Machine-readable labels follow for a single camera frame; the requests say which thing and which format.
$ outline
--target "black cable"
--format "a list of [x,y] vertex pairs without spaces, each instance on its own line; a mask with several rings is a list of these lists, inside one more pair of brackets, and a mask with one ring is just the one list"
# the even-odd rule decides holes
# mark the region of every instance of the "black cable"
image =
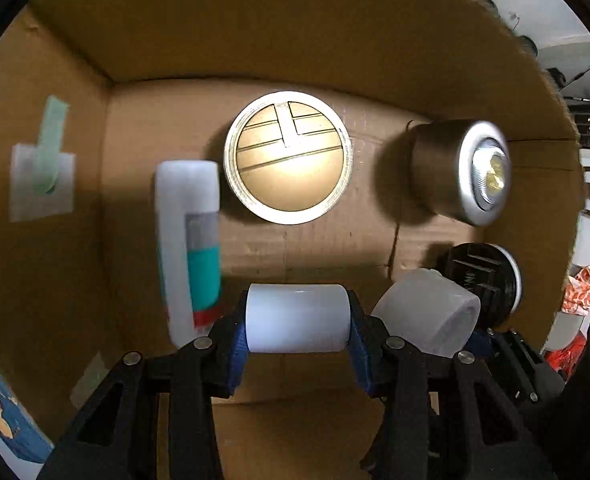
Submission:
[[564,88],[566,88],[570,83],[574,83],[575,81],[577,81],[578,79],[581,79],[582,77],[584,77],[588,72],[590,72],[590,66],[584,70],[583,72],[579,72],[575,77],[573,77],[568,83],[566,83],[564,86],[562,86],[559,91],[561,92]]
[[581,101],[582,103],[590,103],[590,99],[588,99],[586,97],[571,97],[568,95],[563,95],[562,97],[564,99],[568,99],[570,101]]

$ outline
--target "metal screw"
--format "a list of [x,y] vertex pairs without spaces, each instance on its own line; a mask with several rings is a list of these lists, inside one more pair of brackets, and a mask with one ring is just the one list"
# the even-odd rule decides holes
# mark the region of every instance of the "metal screw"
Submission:
[[466,350],[459,352],[457,354],[457,359],[465,365],[472,365],[475,362],[475,356]]
[[142,354],[139,352],[128,352],[124,357],[122,357],[122,361],[127,366],[133,366],[139,363],[142,360]]
[[406,341],[404,341],[400,336],[392,335],[387,337],[386,339],[386,346],[392,348],[394,350],[399,350],[400,348],[404,348]]
[[195,341],[193,341],[193,346],[198,350],[206,350],[213,345],[213,339],[210,337],[198,337]]

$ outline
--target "white cylinder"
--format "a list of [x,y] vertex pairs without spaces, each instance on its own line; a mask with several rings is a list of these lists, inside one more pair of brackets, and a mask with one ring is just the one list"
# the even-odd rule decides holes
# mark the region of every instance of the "white cylinder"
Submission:
[[475,329],[479,298],[437,270],[416,269],[389,288],[373,309],[390,335],[422,352],[453,357]]
[[251,352],[339,352],[348,342],[351,309],[341,285],[253,283],[246,300]]
[[210,330],[219,296],[219,177],[210,160],[170,160],[155,172],[157,246],[168,331],[178,348]]

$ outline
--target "white bottle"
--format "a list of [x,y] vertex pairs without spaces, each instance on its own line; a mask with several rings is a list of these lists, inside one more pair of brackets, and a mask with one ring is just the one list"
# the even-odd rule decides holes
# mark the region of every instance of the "white bottle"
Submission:
[[168,332],[178,348],[218,317],[219,177],[210,160],[169,160],[155,172],[157,248]]

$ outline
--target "white foam cylinder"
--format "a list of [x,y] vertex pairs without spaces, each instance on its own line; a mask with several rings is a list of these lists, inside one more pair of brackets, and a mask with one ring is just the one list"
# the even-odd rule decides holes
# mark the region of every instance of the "white foam cylinder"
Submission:
[[416,269],[393,283],[372,316],[384,322],[390,335],[404,338],[422,352],[453,357],[475,329],[479,308],[475,294],[437,270]]
[[341,285],[253,283],[246,300],[251,352],[338,352],[348,342],[351,309]]
[[162,287],[168,310],[168,331],[178,348],[210,326],[196,327],[189,286],[187,215],[219,211],[217,163],[169,160],[155,172],[155,212]]

